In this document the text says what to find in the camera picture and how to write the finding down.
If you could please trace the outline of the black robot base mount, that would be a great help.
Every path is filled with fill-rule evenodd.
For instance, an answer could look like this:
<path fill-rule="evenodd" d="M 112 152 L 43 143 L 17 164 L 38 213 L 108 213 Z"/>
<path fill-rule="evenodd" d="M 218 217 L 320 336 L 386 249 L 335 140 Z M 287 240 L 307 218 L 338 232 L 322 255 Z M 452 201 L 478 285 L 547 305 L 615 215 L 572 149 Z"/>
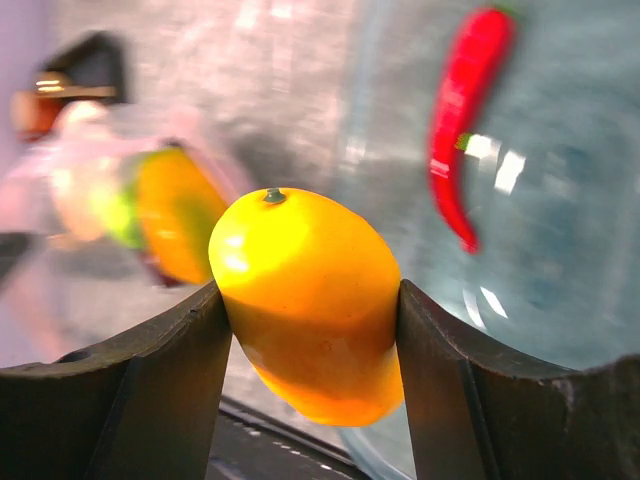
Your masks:
<path fill-rule="evenodd" d="M 205 477 L 366 480 L 368 475 L 344 450 L 224 396 Z"/>

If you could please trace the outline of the yellow orange mango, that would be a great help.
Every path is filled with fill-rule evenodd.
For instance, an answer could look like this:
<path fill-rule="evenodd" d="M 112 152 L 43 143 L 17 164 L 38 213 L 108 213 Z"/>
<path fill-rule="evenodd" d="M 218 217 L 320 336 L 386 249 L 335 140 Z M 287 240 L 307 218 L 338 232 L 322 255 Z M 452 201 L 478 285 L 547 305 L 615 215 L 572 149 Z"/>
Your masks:
<path fill-rule="evenodd" d="M 311 191 L 260 189 L 222 215 L 209 260 L 243 352 L 297 412 L 360 427 L 399 407 L 401 272 L 361 216 Z"/>

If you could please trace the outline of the black rectangular tray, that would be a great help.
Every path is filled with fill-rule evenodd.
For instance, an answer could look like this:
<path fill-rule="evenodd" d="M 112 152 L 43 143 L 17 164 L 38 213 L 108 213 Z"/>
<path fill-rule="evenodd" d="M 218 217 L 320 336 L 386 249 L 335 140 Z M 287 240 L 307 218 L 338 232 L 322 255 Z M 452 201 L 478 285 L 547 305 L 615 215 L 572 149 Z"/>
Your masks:
<path fill-rule="evenodd" d="M 36 72 L 60 73 L 81 87 L 114 87 L 115 95 L 106 99 L 108 104 L 130 100 L 126 45 L 112 32 L 89 32 L 41 63 Z"/>

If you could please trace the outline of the small orange cup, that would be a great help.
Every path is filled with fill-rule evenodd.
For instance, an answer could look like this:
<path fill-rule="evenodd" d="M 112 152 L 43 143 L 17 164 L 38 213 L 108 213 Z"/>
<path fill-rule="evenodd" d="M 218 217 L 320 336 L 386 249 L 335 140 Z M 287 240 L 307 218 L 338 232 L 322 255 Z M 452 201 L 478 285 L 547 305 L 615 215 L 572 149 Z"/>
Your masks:
<path fill-rule="evenodd" d="M 10 101 L 10 119 L 19 138 L 34 142 L 47 135 L 63 108 L 54 98 L 43 97 L 34 91 L 17 91 Z"/>

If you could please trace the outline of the gold spoon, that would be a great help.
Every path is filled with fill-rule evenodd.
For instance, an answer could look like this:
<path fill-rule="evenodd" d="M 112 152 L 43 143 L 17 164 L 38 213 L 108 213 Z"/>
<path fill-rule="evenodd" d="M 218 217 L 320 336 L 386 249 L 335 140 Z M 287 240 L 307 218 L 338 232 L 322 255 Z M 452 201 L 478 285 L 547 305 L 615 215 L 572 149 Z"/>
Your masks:
<path fill-rule="evenodd" d="M 49 98 L 109 98 L 116 95 L 112 86 L 80 86 L 56 71 L 41 72 L 35 82 L 36 91 Z"/>

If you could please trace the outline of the orange green mango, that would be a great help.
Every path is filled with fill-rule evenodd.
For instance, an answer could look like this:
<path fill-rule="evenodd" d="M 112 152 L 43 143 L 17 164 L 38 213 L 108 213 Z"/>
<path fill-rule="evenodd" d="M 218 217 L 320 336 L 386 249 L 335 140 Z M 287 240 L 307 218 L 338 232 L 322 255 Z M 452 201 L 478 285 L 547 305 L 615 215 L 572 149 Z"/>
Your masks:
<path fill-rule="evenodd" d="M 211 280 L 209 238 L 228 205 L 180 147 L 124 157 L 115 185 L 94 201 L 111 237 L 139 252 L 166 285 Z"/>

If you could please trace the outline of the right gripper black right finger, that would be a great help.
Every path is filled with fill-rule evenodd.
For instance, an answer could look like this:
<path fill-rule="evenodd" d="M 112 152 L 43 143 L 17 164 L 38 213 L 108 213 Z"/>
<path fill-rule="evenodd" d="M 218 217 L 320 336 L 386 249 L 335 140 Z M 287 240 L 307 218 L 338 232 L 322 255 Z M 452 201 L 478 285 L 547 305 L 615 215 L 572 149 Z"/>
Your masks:
<path fill-rule="evenodd" d="M 421 479 L 635 479 L 639 359 L 575 371 L 455 318 L 410 281 L 397 349 Z"/>

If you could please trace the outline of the clear zip top bag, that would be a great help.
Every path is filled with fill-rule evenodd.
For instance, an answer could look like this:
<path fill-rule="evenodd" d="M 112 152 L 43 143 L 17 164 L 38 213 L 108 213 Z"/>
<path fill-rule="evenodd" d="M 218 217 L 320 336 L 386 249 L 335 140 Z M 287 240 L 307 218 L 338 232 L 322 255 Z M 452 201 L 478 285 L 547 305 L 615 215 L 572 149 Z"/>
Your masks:
<path fill-rule="evenodd" d="M 253 188 L 189 105 L 77 102 L 1 182 L 1 363 L 50 363 L 178 304 L 212 277 L 215 222 Z"/>

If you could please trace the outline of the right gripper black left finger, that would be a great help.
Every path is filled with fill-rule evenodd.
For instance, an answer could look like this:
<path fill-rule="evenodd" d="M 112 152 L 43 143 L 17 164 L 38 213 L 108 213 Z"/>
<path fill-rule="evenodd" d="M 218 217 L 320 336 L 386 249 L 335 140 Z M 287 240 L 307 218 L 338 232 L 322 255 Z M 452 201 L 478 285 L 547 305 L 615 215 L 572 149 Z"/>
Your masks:
<path fill-rule="evenodd" d="M 207 285 L 59 360 L 1 372 L 5 479 L 201 479 L 231 333 Z"/>

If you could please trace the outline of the red chili pepper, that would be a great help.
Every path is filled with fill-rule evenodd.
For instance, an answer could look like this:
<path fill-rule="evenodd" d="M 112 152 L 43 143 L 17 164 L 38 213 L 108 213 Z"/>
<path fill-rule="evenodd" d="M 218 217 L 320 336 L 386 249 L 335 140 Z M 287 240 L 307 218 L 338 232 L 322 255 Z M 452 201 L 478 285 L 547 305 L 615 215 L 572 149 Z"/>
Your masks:
<path fill-rule="evenodd" d="M 515 15 L 501 4 L 469 13 L 454 35 L 433 103 L 426 138 L 428 187 L 436 210 L 470 254 L 478 252 L 479 240 L 460 193 L 462 154 L 516 28 Z"/>

